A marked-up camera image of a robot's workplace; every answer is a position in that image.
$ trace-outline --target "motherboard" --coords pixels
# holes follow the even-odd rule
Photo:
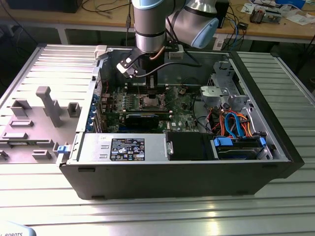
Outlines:
[[[194,91],[185,86],[163,88],[154,99],[134,89],[116,88],[102,94],[99,103],[106,133],[198,132],[193,118]]]

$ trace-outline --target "sticker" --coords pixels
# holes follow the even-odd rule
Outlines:
[[[112,161],[144,161],[144,139],[113,139],[110,159]]]
[[[100,136],[98,137],[98,141],[99,141],[99,142],[109,142],[109,141],[112,140],[112,138],[113,138],[112,135],[100,135]]]

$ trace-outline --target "power supply label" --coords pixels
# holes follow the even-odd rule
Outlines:
[[[144,161],[144,139],[112,139],[112,161]]]

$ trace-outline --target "computer case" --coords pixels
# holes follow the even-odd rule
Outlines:
[[[225,15],[227,13],[229,6],[228,0],[217,0],[216,10],[217,10],[217,19],[219,20],[218,28],[221,29],[225,20]]]
[[[11,9],[75,13],[82,0],[6,0]]]

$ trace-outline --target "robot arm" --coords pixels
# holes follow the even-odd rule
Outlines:
[[[166,28],[177,41],[204,48],[219,24],[215,3],[216,0],[133,0],[137,48],[117,64],[118,70],[127,78],[139,77],[134,64],[138,60],[140,68],[146,71],[140,77],[146,77],[147,93],[155,98],[157,70],[167,65],[162,53]]]
[[[172,24],[178,40],[204,48],[213,37],[218,19],[216,0],[133,0],[137,48],[156,53],[163,46],[165,27]]]

